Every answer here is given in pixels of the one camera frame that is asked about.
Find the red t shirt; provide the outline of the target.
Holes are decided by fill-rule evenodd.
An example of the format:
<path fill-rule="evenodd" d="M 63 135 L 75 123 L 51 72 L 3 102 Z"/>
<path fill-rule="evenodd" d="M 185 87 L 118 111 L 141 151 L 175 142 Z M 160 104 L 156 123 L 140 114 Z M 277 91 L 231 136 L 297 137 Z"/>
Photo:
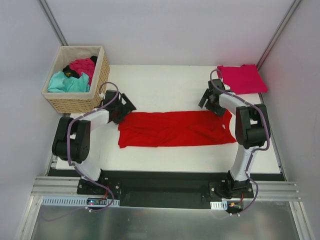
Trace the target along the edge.
<path fill-rule="evenodd" d="M 132 112 L 118 125 L 120 148 L 233 144 L 232 114 L 205 111 Z"/>

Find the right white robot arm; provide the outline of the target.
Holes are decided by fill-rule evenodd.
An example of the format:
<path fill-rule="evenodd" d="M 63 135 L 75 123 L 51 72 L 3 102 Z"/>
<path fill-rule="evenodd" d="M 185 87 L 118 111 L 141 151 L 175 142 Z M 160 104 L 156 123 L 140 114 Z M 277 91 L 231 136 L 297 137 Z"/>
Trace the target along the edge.
<path fill-rule="evenodd" d="M 236 157 L 225 181 L 215 187 L 215 193 L 227 199 L 237 197 L 250 187 L 250 172 L 257 152 L 270 147 L 267 107 L 262 103 L 252 104 L 226 90 L 219 78 L 208 81 L 198 106 L 220 117 L 227 111 L 235 116 Z"/>

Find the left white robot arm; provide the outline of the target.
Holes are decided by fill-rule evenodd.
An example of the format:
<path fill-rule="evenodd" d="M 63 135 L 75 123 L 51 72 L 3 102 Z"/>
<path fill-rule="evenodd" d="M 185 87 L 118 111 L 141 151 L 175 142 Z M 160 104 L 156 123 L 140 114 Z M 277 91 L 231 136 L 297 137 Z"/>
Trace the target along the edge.
<path fill-rule="evenodd" d="M 110 122 L 118 125 L 137 109 L 125 93 L 107 90 L 102 96 L 102 106 L 92 112 L 76 118 L 61 117 L 51 147 L 52 154 L 80 171 L 82 179 L 90 179 L 88 188 L 96 195 L 105 191 L 106 183 L 100 179 L 102 170 L 90 157 L 91 132 Z"/>

